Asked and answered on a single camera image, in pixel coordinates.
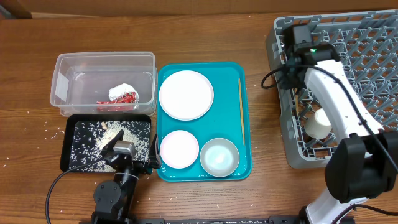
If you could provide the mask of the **small white plate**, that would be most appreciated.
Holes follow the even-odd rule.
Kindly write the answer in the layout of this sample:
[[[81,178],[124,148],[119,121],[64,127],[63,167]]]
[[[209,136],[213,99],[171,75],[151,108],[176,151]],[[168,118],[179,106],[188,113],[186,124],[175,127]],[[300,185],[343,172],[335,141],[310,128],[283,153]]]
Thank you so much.
[[[196,137],[184,130],[176,130],[163,138],[160,156],[163,162],[174,169],[184,169],[192,165],[199,154]]]

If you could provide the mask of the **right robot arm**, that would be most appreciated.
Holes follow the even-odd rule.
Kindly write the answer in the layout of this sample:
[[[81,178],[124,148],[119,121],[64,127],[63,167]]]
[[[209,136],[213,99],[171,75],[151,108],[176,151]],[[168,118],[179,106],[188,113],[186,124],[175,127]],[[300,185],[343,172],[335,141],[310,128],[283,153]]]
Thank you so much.
[[[350,85],[330,44],[315,45],[307,24],[282,32],[287,62],[282,86],[307,87],[321,104],[338,147],[325,167],[326,189],[300,212],[301,223],[338,223],[364,202],[394,188],[397,131],[387,132]]]

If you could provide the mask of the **grey bowl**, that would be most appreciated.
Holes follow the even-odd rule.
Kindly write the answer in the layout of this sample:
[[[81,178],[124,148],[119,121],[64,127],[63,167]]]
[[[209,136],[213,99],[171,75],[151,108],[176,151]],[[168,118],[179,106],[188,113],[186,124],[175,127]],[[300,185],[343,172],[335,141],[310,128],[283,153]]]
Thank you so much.
[[[206,173],[223,178],[231,175],[240,161],[238,148],[228,139],[214,138],[200,151],[200,163]]]

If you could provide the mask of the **grey dishwasher rack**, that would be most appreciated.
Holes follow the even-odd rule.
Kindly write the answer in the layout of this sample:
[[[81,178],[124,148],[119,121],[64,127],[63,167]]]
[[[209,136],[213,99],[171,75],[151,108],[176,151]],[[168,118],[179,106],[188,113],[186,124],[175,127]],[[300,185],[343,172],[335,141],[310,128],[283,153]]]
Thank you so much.
[[[285,64],[282,31],[294,24],[308,24],[315,44],[331,44],[343,63],[354,91],[386,131],[397,130],[397,10],[278,17],[266,38],[271,70]],[[305,134],[307,119],[320,108],[308,89],[278,89],[280,125],[288,164],[295,169],[326,166],[337,141]],[[299,100],[299,118],[295,110]]]

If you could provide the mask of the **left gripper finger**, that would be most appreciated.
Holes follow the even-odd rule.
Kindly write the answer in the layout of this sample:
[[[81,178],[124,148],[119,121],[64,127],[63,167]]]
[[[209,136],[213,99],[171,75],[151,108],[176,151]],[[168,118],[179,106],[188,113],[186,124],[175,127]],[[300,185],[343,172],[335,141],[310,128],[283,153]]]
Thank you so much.
[[[101,155],[105,159],[106,157],[112,156],[114,154],[114,147],[118,141],[122,141],[124,136],[124,131],[120,130],[117,135],[110,140],[101,150]]]
[[[156,134],[148,153],[149,164],[153,169],[160,169],[162,163],[159,150],[159,137]]]

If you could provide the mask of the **large white plate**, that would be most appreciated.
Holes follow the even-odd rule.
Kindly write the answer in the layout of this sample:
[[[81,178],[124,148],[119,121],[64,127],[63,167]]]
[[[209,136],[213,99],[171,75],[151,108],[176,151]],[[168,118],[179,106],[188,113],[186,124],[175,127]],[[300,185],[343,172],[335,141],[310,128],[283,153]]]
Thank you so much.
[[[160,86],[159,100],[163,111],[180,121],[202,117],[212,106],[214,90],[201,73],[182,70],[168,76]]]

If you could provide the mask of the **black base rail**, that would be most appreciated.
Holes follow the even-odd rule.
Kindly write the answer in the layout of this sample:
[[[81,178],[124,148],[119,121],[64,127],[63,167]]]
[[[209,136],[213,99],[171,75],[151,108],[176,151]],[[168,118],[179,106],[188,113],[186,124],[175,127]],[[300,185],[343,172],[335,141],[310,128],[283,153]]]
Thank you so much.
[[[92,218],[91,221],[80,223],[90,224],[305,224],[299,216],[270,216],[268,218],[241,218],[241,219],[207,219],[207,220],[164,220],[163,218],[107,220]]]

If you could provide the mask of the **clear plastic bin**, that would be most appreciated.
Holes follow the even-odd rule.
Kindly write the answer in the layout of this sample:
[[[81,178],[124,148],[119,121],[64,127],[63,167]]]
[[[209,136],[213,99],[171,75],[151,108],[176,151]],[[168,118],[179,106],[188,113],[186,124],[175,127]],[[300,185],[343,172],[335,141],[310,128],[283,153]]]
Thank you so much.
[[[136,101],[111,104],[116,87],[131,86]],[[134,113],[156,111],[157,69],[152,52],[78,52],[58,56],[50,103],[60,114]]]

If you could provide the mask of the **wooden chopstick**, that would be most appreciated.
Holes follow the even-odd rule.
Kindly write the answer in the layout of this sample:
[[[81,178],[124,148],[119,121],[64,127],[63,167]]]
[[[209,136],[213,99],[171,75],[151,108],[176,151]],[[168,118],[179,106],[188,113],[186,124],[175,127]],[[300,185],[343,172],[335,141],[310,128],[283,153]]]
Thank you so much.
[[[243,139],[243,146],[245,146],[246,140],[245,140],[245,130],[244,130],[243,96],[242,96],[242,86],[241,86],[240,78],[238,79],[238,91],[239,91],[239,108],[240,108],[240,116],[241,116],[242,139]]]
[[[296,110],[296,115],[297,115],[297,117],[299,118],[300,116],[299,116],[299,112],[300,112],[300,109],[299,109],[299,106],[300,106],[300,104],[299,104],[299,97],[298,97],[298,94],[296,94],[295,93],[295,110]]]

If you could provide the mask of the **black rectangular tray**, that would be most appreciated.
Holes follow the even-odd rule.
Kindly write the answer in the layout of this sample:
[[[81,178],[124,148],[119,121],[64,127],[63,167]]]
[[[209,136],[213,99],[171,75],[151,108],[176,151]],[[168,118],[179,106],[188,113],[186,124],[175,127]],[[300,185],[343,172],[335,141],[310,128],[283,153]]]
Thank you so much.
[[[68,167],[70,146],[72,145],[73,130],[79,121],[145,121],[150,123],[151,119],[147,115],[136,114],[75,114],[68,118],[63,141],[60,168],[62,171],[70,169]]]

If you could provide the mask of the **white paper cup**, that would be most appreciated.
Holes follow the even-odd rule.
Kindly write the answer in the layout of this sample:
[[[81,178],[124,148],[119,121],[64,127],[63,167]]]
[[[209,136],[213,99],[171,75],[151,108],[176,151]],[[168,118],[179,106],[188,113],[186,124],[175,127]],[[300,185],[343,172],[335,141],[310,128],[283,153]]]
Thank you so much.
[[[331,129],[331,123],[323,108],[316,110],[316,112],[307,119],[304,126],[306,134],[316,139],[326,138]]]

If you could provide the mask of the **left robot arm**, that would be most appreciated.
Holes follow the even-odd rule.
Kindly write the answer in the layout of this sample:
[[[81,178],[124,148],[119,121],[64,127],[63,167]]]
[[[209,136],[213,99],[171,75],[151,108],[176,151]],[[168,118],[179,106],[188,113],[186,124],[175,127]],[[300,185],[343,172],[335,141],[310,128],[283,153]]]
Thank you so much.
[[[136,148],[132,142],[123,141],[123,135],[124,131],[118,132],[101,151],[106,164],[116,173],[113,180],[100,183],[94,191],[92,223],[146,223],[129,211],[139,176],[151,175],[153,169],[161,167],[159,138],[154,138],[148,160],[142,162],[135,160]]]

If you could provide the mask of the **teal plastic tray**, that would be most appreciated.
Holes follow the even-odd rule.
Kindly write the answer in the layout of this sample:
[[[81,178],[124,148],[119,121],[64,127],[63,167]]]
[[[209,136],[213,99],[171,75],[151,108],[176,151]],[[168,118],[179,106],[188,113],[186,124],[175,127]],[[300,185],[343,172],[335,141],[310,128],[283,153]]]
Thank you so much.
[[[184,130],[193,134],[200,147],[214,138],[230,140],[239,151],[237,169],[222,180],[243,180],[252,171],[251,133],[249,124],[248,96],[242,66],[234,62],[175,63],[164,66],[158,72],[161,85],[171,74],[181,70],[193,70],[204,75],[212,84],[214,101],[208,112],[193,121],[179,121],[167,115],[157,105],[157,135],[162,141],[168,133]],[[243,115],[246,145],[243,146],[241,116],[239,108],[238,79],[241,79]]]

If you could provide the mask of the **red snack wrapper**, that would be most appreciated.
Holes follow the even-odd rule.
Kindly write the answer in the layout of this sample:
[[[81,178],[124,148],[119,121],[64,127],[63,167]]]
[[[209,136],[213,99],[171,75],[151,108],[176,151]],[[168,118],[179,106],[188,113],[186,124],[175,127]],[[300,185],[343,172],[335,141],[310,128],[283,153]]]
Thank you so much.
[[[137,108],[134,103],[138,102],[138,94],[136,92],[125,93],[112,101],[98,101],[97,110],[99,111],[130,111]]]

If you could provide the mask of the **white napkin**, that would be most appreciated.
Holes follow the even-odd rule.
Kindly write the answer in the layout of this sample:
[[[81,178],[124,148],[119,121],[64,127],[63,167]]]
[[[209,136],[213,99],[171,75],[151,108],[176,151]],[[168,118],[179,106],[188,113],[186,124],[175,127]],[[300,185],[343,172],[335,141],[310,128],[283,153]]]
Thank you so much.
[[[113,101],[115,99],[118,99],[118,98],[124,96],[127,93],[135,93],[136,96],[138,96],[138,93],[135,90],[135,88],[133,86],[127,84],[127,83],[123,83],[123,84],[120,84],[120,85],[118,85],[118,86],[116,86],[114,88],[111,88],[109,90],[109,95],[108,96],[109,96],[109,99],[111,101]]]

